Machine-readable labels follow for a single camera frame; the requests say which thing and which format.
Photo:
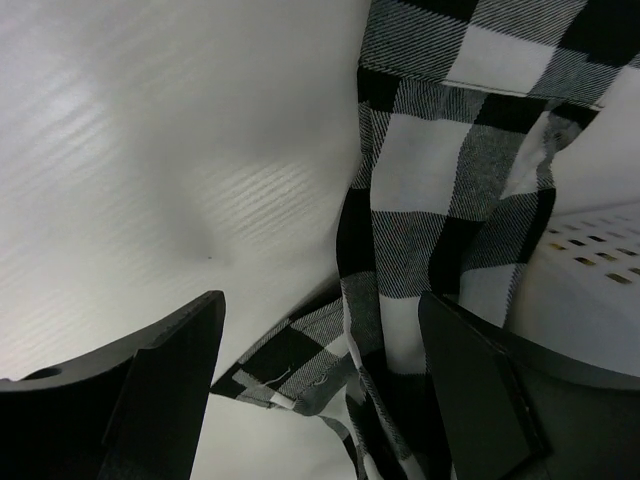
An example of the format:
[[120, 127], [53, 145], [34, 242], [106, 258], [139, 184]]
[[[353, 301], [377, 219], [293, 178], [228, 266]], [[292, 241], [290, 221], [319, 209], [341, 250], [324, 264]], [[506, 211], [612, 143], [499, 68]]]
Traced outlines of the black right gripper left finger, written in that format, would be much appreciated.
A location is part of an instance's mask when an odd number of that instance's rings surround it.
[[1, 382], [4, 479], [187, 479], [225, 318], [208, 291], [101, 348]]

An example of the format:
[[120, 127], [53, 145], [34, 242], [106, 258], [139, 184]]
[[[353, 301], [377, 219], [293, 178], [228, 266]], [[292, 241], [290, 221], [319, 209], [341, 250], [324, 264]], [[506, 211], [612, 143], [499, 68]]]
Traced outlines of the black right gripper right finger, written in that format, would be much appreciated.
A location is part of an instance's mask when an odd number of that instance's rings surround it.
[[419, 322], [460, 479], [636, 479], [638, 378], [425, 293]]

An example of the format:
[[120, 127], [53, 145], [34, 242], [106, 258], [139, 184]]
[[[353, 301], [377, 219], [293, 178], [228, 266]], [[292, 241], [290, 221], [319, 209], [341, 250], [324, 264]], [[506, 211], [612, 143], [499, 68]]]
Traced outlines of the black white checked shirt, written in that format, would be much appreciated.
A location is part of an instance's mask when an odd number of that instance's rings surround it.
[[548, 224], [554, 157], [639, 65], [635, 1], [375, 1], [340, 287], [283, 319], [215, 395], [320, 417], [361, 479], [455, 479], [418, 306], [503, 325]]

